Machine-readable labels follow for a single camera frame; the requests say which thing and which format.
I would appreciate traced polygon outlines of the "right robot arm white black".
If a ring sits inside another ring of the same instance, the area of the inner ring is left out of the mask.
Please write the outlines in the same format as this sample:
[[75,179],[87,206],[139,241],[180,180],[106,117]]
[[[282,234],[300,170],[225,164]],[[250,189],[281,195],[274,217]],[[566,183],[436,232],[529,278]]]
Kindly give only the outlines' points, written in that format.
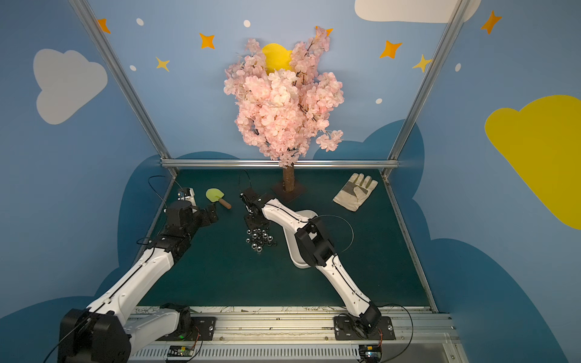
[[252,188],[240,193],[240,199],[248,212],[245,222],[249,229],[266,228],[272,222],[280,225],[295,266],[320,271],[343,300],[361,332],[370,334],[377,328],[381,320],[379,308],[350,277],[340,261],[330,231],[319,216],[295,212],[277,198],[259,195]]

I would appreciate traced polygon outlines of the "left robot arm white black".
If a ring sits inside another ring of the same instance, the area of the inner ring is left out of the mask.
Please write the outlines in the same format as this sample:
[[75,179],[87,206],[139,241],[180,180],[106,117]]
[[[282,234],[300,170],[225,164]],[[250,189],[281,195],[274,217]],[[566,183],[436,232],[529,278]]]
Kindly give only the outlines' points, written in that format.
[[98,299],[72,309],[61,320],[57,361],[127,362],[140,349],[166,336],[196,338],[188,307],[167,304],[146,318],[129,320],[156,282],[184,256],[199,228],[217,222],[216,207],[204,209],[175,201],[166,210],[166,225],[139,260]]

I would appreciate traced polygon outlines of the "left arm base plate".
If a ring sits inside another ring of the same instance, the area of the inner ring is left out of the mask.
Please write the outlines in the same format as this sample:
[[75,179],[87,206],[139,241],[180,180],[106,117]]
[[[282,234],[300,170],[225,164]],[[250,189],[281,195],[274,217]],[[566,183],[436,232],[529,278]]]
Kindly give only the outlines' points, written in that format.
[[157,341],[212,341],[215,332],[216,317],[194,316],[190,318],[190,322],[180,322],[174,332],[158,338]]

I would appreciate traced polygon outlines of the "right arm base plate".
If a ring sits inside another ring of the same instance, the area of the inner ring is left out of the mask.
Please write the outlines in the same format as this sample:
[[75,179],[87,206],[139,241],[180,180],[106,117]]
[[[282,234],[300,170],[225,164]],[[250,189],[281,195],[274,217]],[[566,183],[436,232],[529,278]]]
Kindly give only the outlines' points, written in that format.
[[333,317],[336,340],[396,340],[394,326],[390,317],[382,316],[374,328],[364,325],[351,316],[340,314]]

